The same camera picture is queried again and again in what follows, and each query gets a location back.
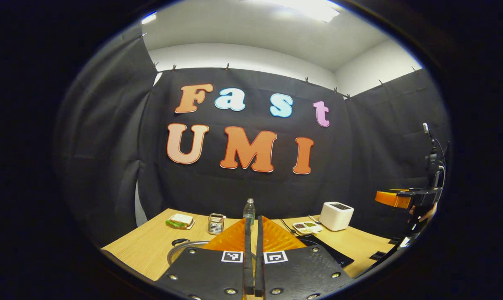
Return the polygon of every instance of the ceiling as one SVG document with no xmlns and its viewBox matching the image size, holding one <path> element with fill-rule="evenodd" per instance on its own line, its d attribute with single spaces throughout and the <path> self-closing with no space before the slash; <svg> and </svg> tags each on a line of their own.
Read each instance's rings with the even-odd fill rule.
<svg viewBox="0 0 503 300">
<path fill-rule="evenodd" d="M 254 46 L 335 72 L 390 38 L 341 9 L 330 22 L 278 5 L 250 0 L 184 0 L 158 10 L 143 25 L 148 51 L 196 43 Z"/>
</svg>

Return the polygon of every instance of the lettuce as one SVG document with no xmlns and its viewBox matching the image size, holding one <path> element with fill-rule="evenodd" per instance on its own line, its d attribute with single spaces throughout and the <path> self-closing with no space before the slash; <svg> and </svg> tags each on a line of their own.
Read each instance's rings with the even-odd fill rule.
<svg viewBox="0 0 503 300">
<path fill-rule="evenodd" d="M 182 223 L 179 223 L 179 222 L 174 222 L 174 221 L 171 221 L 171 220 L 166 220 L 166 224 L 174 226 L 174 227 L 187 227 L 186 224 L 182 224 Z"/>
</svg>

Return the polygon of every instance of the sandwich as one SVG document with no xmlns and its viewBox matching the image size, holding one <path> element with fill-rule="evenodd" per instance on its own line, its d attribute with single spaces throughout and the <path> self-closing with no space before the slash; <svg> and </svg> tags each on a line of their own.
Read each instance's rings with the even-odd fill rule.
<svg viewBox="0 0 503 300">
<path fill-rule="evenodd" d="M 166 220 L 166 224 L 179 229 L 186 229 L 194 222 L 192 216 L 182 215 L 181 213 L 176 213 L 171 218 Z"/>
</svg>

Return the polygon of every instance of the water bottle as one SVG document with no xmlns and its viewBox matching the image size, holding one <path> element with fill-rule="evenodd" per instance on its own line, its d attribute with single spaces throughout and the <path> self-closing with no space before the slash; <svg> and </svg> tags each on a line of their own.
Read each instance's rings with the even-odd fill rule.
<svg viewBox="0 0 503 300">
<path fill-rule="evenodd" d="M 253 199 L 248 198 L 248 203 L 244 206 L 244 216 L 243 218 L 251 219 L 251 224 L 255 221 L 255 205 L 253 205 Z"/>
</svg>

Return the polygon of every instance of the human hand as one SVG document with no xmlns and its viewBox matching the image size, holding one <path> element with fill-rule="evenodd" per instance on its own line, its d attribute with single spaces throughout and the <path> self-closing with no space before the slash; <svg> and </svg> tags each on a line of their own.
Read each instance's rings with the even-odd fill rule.
<svg viewBox="0 0 503 300">
<path fill-rule="evenodd" d="M 415 211 L 415 208 L 416 206 L 413 205 L 413 207 L 411 207 L 411 210 L 409 211 L 409 213 L 412 215 Z M 430 211 L 428 211 L 427 213 L 425 213 L 425 215 L 423 215 L 421 218 L 418 219 L 419 222 L 422 222 L 423 220 L 431 220 L 431 218 L 433 218 L 433 216 L 435 215 L 436 213 L 436 203 L 433 205 L 433 208 L 430 209 Z"/>
</svg>

